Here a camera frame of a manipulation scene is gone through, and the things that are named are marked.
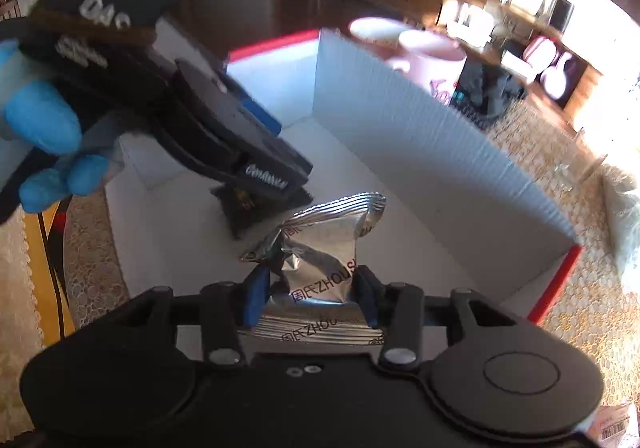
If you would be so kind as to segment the left hand blue glove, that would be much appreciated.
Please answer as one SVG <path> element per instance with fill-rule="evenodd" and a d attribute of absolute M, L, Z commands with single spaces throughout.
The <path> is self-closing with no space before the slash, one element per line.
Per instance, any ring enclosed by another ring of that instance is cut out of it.
<path fill-rule="evenodd" d="M 32 150 L 54 157 L 18 183 L 17 203 L 40 213 L 69 196 L 93 194 L 124 168 L 116 142 L 82 141 L 80 119 L 43 68 L 15 40 L 1 43 L 1 185 Z"/>

